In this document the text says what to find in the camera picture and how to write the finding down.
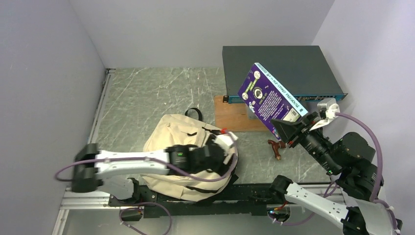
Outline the beige canvas backpack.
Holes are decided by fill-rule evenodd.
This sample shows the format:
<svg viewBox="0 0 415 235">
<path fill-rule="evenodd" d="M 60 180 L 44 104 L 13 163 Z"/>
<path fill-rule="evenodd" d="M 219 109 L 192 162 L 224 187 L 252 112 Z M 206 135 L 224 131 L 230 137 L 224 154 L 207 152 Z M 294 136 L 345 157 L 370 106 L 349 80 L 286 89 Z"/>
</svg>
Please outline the beige canvas backpack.
<svg viewBox="0 0 415 235">
<path fill-rule="evenodd" d="M 199 202 L 222 192 L 227 185 L 238 179 L 235 174 L 238 163 L 236 142 L 238 137 L 224 129 L 197 119 L 187 114 L 164 115 L 144 145 L 143 151 L 164 150 L 170 157 L 170 163 L 186 172 L 182 175 L 169 169 L 167 175 L 143 174 L 145 184 L 157 193 L 176 199 Z M 191 173 L 191 150 L 215 143 L 222 147 L 232 160 L 224 176 L 202 171 Z"/>
</svg>

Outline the light blue book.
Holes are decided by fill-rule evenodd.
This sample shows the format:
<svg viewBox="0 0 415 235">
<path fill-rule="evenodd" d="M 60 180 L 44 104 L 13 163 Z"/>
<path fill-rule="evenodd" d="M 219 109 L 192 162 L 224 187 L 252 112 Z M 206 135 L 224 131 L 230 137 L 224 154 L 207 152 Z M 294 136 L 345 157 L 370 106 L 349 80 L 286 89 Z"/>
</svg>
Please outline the light blue book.
<svg viewBox="0 0 415 235">
<path fill-rule="evenodd" d="M 260 63 L 254 63 L 238 91 L 238 96 L 266 126 L 281 140 L 272 119 L 298 121 L 308 110 Z"/>
</svg>

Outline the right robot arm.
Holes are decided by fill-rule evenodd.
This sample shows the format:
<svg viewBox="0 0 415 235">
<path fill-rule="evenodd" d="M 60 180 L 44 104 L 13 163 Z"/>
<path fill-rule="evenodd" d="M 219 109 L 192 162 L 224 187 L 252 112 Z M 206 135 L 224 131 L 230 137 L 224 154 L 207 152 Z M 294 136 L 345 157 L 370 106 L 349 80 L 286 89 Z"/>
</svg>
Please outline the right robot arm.
<svg viewBox="0 0 415 235">
<path fill-rule="evenodd" d="M 324 137 L 321 124 L 332 118 L 344 117 L 369 134 L 373 146 L 358 133 L 346 133 L 335 143 Z M 270 198 L 275 203 L 291 202 L 301 205 L 342 229 L 345 235 L 399 235 L 402 221 L 392 207 L 378 197 L 383 185 L 383 156 L 373 131 L 357 118 L 335 112 L 321 118 L 308 113 L 296 122 L 273 119 L 281 139 L 290 147 L 302 146 L 329 176 L 336 176 L 335 184 L 355 199 L 356 206 L 338 204 L 303 189 L 291 179 L 278 175 L 271 183 Z"/>
</svg>

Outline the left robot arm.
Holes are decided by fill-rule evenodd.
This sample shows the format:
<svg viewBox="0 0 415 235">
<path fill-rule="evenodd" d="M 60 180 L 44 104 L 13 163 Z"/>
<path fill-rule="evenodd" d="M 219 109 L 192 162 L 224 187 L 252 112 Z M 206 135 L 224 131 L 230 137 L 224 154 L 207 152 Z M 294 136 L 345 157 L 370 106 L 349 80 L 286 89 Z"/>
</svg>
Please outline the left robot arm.
<svg viewBox="0 0 415 235">
<path fill-rule="evenodd" d="M 75 156 L 71 190 L 102 191 L 133 206 L 141 192 L 135 175 L 153 191 L 173 198 L 200 201 L 226 186 L 237 164 L 232 144 L 174 145 L 149 152 L 100 150 L 85 145 Z"/>
</svg>

